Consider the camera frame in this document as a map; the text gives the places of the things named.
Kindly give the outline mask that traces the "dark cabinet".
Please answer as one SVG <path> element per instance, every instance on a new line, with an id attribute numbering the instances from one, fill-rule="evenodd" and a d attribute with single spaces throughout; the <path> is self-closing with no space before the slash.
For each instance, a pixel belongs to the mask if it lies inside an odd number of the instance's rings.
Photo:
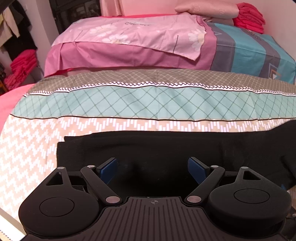
<path id="1" fill-rule="evenodd" d="M 75 21 L 101 16 L 97 0 L 49 0 L 49 3 L 60 34 Z"/>

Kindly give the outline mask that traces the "red folded cloth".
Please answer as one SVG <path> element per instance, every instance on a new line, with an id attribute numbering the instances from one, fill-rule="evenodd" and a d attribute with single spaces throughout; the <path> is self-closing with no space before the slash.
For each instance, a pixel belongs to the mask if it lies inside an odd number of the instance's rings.
<path id="1" fill-rule="evenodd" d="M 234 26 L 263 34 L 266 22 L 262 13 L 249 3 L 239 3 L 237 7 L 239 14 L 233 19 Z"/>

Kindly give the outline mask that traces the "black pants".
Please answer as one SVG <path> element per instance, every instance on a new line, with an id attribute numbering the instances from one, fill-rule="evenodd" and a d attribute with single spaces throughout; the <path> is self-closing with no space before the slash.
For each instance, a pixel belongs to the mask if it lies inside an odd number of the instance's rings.
<path id="1" fill-rule="evenodd" d="M 116 158 L 118 173 L 109 186 L 121 198 L 187 196 L 197 186 L 187 168 L 190 157 L 226 171 L 247 166 L 290 189 L 295 185 L 295 121 L 245 133 L 93 133 L 65 137 L 57 145 L 57 165 L 70 172 Z"/>

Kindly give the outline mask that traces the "pink bed sheet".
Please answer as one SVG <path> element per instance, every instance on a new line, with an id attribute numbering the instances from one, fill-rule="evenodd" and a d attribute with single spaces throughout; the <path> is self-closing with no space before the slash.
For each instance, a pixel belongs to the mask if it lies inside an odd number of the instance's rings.
<path id="1" fill-rule="evenodd" d="M 15 105 L 22 98 L 22 96 L 34 86 L 34 84 L 28 84 L 25 86 L 13 89 L 0 97 L 0 132 L 2 132 L 4 124 L 8 119 L 10 113 L 14 109 Z"/>

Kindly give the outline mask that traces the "pink clothes pile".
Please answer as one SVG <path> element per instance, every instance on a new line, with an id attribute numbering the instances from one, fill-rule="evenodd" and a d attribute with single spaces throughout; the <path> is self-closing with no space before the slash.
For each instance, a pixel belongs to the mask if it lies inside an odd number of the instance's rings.
<path id="1" fill-rule="evenodd" d="M 4 79 L 4 85 L 11 91 L 19 87 L 38 66 L 36 50 L 23 51 L 10 64 L 11 73 Z"/>

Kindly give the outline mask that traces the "teal grey striped bedding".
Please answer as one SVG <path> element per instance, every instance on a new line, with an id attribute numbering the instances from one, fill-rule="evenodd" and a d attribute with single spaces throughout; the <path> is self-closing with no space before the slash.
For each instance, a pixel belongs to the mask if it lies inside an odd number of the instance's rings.
<path id="1" fill-rule="evenodd" d="M 295 60 L 270 35 L 208 23 L 217 38 L 211 70 L 295 83 Z"/>

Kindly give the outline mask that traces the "chevron patterned quilt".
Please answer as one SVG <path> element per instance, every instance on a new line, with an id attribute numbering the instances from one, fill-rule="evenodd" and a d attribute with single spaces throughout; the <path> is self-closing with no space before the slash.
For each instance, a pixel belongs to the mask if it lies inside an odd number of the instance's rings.
<path id="1" fill-rule="evenodd" d="M 65 137 L 119 131 L 245 133 L 295 121 L 295 86 L 185 69 L 53 76 L 1 132 L 2 240 L 295 240 L 295 185 L 209 167 L 187 196 L 121 198 L 88 165 L 57 165 Z"/>

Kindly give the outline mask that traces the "hanging dark clothes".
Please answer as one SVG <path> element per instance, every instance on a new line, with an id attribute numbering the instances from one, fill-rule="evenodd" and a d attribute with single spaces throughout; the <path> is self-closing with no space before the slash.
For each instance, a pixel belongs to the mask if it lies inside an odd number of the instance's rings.
<path id="1" fill-rule="evenodd" d="M 11 60 L 25 50 L 37 50 L 30 34 L 31 22 L 19 1 L 13 1 L 1 13 L 1 48 Z"/>

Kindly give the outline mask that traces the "pink floral folded sheet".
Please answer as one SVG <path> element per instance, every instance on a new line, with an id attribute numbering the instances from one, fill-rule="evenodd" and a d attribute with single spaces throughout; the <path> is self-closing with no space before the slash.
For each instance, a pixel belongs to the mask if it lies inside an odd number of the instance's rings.
<path id="1" fill-rule="evenodd" d="M 208 70 L 216 46 L 214 32 L 197 15 L 87 18 L 72 23 L 53 42 L 45 76 L 76 69 Z"/>

